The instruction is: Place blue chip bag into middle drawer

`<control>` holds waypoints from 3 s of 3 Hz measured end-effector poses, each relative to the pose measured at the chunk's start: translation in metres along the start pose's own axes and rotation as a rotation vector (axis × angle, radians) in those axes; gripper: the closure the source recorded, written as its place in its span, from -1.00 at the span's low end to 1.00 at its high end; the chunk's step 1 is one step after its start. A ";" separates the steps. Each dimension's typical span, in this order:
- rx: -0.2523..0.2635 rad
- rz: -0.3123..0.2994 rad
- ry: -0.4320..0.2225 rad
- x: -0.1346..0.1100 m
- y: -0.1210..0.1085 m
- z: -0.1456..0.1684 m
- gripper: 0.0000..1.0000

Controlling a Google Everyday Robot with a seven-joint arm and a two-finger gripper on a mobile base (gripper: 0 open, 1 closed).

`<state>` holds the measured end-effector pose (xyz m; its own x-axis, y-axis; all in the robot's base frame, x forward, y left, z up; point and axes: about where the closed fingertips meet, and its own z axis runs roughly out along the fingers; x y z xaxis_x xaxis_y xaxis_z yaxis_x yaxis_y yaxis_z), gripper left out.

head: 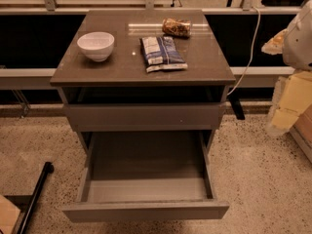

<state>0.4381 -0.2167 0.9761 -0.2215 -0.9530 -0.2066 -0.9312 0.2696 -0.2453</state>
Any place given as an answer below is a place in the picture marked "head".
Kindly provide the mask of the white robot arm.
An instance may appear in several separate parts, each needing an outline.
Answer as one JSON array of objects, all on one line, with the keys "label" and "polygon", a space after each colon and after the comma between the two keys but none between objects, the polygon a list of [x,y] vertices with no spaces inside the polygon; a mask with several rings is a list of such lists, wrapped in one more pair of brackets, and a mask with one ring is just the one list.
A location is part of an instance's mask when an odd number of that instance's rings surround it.
[{"label": "white robot arm", "polygon": [[283,62],[294,69],[312,70],[312,1],[308,1],[281,30],[262,47],[268,55],[283,56]]}]

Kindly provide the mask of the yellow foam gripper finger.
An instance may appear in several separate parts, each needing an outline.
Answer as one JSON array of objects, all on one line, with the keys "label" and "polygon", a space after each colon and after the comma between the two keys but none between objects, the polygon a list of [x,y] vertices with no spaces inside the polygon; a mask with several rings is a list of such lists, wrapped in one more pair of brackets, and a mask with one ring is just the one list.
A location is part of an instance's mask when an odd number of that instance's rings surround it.
[{"label": "yellow foam gripper finger", "polygon": [[262,47],[261,51],[268,55],[280,55],[283,52],[284,38],[287,33],[286,29],[281,30],[275,36],[273,36]]}]

